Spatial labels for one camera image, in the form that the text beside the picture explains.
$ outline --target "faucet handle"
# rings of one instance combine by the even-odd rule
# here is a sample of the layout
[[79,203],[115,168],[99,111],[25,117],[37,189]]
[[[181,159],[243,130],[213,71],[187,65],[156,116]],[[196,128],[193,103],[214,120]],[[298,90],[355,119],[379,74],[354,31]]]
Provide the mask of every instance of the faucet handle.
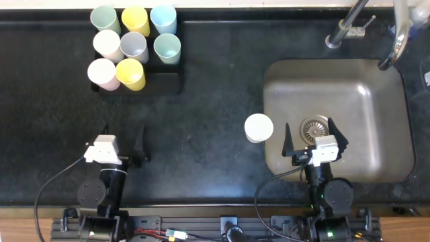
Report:
[[372,16],[372,18],[363,26],[363,27],[351,27],[348,30],[345,38],[363,38],[366,34],[366,28],[369,24],[376,19],[376,16]]

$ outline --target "faucet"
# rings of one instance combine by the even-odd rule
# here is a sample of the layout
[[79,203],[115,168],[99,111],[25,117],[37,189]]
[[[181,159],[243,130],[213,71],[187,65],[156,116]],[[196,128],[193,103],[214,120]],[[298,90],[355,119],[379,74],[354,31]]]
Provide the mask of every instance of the faucet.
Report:
[[[351,8],[345,19],[339,21],[333,34],[329,35],[325,39],[325,43],[329,48],[338,48],[342,43],[342,39],[346,36],[351,36],[351,31],[353,21],[357,18],[361,10],[368,3],[369,0],[358,0],[358,2]],[[378,68],[381,71],[385,71],[391,67],[394,62],[401,56],[406,43],[408,42],[409,36],[409,9],[406,0],[393,0],[394,4],[394,14],[396,16],[396,37],[394,38],[394,44],[390,52],[385,58],[381,59],[378,63]],[[354,29],[356,37],[364,36],[364,29],[369,25],[369,23],[374,19],[374,17],[362,28]]]

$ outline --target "stainless steel sink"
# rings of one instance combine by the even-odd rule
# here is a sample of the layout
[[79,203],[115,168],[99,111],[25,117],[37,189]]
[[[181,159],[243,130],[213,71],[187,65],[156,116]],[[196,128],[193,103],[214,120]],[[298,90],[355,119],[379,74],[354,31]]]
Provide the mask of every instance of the stainless steel sink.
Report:
[[[265,74],[264,113],[273,121],[265,158],[274,174],[293,169],[282,157],[285,124],[295,149],[328,134],[331,117],[349,145],[333,175],[351,182],[399,182],[415,158],[400,73],[378,69],[377,60],[281,60]],[[299,173],[285,177],[298,181]]]

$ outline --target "plastic cup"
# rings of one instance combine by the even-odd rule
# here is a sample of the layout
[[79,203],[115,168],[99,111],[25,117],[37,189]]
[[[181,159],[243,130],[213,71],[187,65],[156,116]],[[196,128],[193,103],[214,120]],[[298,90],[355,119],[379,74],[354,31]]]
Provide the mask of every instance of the plastic cup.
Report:
[[116,11],[111,6],[96,7],[90,16],[91,23],[99,30],[113,30],[118,35],[121,34],[120,22]]
[[149,53],[145,37],[138,32],[124,34],[120,43],[121,51],[128,57],[142,63],[148,62]]
[[253,114],[245,121],[245,133],[252,143],[267,140],[273,133],[273,123],[264,114]]
[[172,34],[161,34],[154,41],[154,50],[165,64],[177,64],[181,58],[181,41]]
[[143,36],[149,36],[148,13],[144,7],[127,7],[122,12],[121,19],[130,32],[138,32]]
[[160,34],[176,34],[176,9],[172,5],[154,7],[150,20]]
[[116,78],[115,64],[106,58],[93,61],[88,67],[87,74],[92,82],[108,91],[116,90],[121,85]]
[[120,37],[113,30],[103,30],[94,36],[94,49],[104,58],[118,63],[124,58],[120,48]]
[[118,63],[116,78],[133,91],[140,91],[146,84],[142,64],[131,58]]

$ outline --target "white wall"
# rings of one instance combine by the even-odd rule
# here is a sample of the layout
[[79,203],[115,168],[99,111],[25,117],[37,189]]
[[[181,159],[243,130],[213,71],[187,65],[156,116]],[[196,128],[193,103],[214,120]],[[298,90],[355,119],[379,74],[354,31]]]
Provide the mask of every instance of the white wall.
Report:
[[[92,9],[99,5],[154,7],[351,7],[357,0],[0,0],[0,9]],[[422,0],[407,0],[416,6]],[[370,0],[368,7],[389,7],[392,0]]]

